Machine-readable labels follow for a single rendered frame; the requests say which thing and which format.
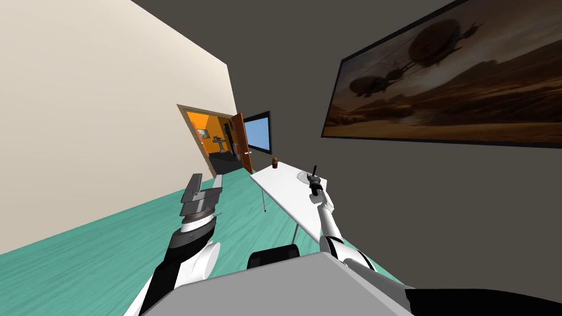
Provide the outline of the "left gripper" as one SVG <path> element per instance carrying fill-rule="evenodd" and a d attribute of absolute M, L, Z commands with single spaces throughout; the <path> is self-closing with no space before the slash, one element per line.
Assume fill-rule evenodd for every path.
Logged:
<path fill-rule="evenodd" d="M 212 188 L 200 191 L 203 174 L 194 173 L 184 191 L 181 199 L 183 204 L 180 216 L 189 216 L 207 211 L 218 203 L 220 193 L 223 191 L 223 175 L 218 174 Z"/>

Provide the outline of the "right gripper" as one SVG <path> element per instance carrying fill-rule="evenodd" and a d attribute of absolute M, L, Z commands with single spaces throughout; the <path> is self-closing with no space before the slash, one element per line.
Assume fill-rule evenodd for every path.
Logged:
<path fill-rule="evenodd" d="M 320 177 L 316 176 L 317 173 L 317 165 L 314 165 L 312 174 L 307 175 L 307 180 L 309 181 L 309 188 L 311 189 L 311 193 L 313 196 L 318 196 L 319 191 L 323 191 L 323 187 L 321 185 Z"/>

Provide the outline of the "white table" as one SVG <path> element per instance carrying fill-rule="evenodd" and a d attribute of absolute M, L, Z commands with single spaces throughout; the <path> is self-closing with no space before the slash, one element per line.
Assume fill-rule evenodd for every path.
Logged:
<path fill-rule="evenodd" d="M 297 177 L 300 173 L 306 174 L 279 162 L 277 168 L 268 166 L 250 177 L 314 242 L 319 243 L 321 220 L 318 206 L 323 198 L 312 195 L 309 184 Z"/>

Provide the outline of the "brown wooden door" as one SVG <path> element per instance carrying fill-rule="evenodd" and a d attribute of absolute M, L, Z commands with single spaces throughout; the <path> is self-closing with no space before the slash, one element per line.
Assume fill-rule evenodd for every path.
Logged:
<path fill-rule="evenodd" d="M 237 138 L 237 149 L 239 152 L 241 163 L 245 170 L 247 170 L 250 174 L 253 174 L 250 157 L 251 151 L 249 150 L 248 146 L 248 139 L 246 136 L 242 113 L 237 113 L 236 115 L 232 116 L 231 120 L 235 136 Z"/>

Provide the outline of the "black framed blue window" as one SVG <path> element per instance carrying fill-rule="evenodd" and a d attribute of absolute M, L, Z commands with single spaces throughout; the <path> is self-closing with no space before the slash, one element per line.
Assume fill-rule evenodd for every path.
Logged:
<path fill-rule="evenodd" d="M 270 111 L 244 118 L 243 122 L 248 146 L 272 155 Z"/>

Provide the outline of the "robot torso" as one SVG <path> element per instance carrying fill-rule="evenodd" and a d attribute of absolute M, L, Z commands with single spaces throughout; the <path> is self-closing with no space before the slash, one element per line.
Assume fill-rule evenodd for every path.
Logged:
<path fill-rule="evenodd" d="M 361 251 L 328 239 L 300 256 L 294 245 L 251 255 L 249 267 L 210 277 L 219 243 L 182 263 L 170 289 L 152 276 L 124 316 L 413 316 L 407 286 L 378 273 Z"/>

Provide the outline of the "large desert airship picture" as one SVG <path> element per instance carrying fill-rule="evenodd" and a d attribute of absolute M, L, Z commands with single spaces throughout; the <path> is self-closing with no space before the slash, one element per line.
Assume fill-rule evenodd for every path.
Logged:
<path fill-rule="evenodd" d="M 454 0 L 362 48 L 321 135 L 562 149 L 562 0 Z"/>

